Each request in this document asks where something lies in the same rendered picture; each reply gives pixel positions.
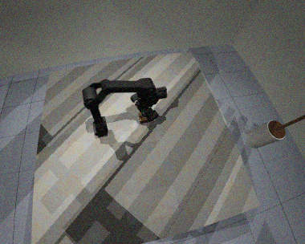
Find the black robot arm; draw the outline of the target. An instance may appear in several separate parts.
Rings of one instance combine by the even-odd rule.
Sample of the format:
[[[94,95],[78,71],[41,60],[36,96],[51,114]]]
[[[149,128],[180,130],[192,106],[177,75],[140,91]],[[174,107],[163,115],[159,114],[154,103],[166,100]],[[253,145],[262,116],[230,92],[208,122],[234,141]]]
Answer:
[[[102,90],[97,95],[96,89]],[[100,115],[99,104],[111,93],[136,92],[140,101],[144,104],[150,103],[150,108],[157,104],[159,99],[167,98],[166,87],[155,87],[150,78],[141,78],[137,81],[108,80],[103,79],[98,83],[92,83],[82,90],[84,107],[91,110],[93,116],[93,128],[95,136],[104,137],[108,134],[108,127],[104,116]]]

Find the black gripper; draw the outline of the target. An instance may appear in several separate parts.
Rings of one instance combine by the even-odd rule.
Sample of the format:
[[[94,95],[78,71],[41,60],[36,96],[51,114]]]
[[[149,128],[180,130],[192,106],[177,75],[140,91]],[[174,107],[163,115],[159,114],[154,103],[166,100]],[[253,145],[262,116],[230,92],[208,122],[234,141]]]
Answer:
[[[138,98],[137,93],[131,95],[130,100],[134,103],[136,100],[136,107],[138,108],[138,110],[141,112],[144,111],[142,114],[143,116],[145,116],[149,122],[152,122],[153,120],[155,120],[158,117],[158,113],[155,110],[152,110],[150,108],[150,103],[152,103],[152,100],[150,103],[148,104],[144,104],[140,101],[140,98]]]

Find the brown square block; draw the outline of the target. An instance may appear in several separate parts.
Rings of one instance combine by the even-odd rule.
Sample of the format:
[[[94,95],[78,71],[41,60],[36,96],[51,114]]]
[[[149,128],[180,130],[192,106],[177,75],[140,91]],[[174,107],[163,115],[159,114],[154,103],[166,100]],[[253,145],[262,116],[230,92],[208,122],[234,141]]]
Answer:
[[[146,117],[143,117],[143,116],[141,115],[141,112],[138,112],[138,114],[139,114],[139,118],[140,118],[140,123],[141,123],[141,124],[142,124],[142,123],[147,123],[147,122],[149,122],[148,119],[147,119]]]

